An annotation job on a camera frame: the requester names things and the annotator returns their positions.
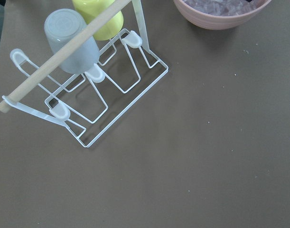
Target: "wooden handle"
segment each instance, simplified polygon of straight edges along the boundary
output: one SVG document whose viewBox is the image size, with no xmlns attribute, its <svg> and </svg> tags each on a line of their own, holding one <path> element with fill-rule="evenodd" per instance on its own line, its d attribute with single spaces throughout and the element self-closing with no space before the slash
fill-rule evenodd
<svg viewBox="0 0 290 228">
<path fill-rule="evenodd" d="M 104 12 L 98 15 L 83 31 L 64 45 L 37 71 L 13 90 L 8 98 L 13 102 L 19 102 L 130 1 L 132 0 L 116 0 Z M 0 111 L 3 113 L 7 113 L 10 108 L 11 106 L 9 106 L 5 101 L 0 102 Z"/>
</svg>

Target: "brown table surface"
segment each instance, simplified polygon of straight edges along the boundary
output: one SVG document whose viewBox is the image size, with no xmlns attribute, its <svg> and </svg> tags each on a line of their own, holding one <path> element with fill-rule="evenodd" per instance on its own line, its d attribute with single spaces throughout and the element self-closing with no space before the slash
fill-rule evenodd
<svg viewBox="0 0 290 228">
<path fill-rule="evenodd" d="M 43 23 L 59 8 L 72 3 L 7 1 L 0 101 L 24 79 L 12 49 L 51 56 Z M 169 73 L 92 147 L 0 112 L 0 228 L 290 228 L 290 0 L 223 31 L 170 0 L 143 9 Z"/>
</svg>

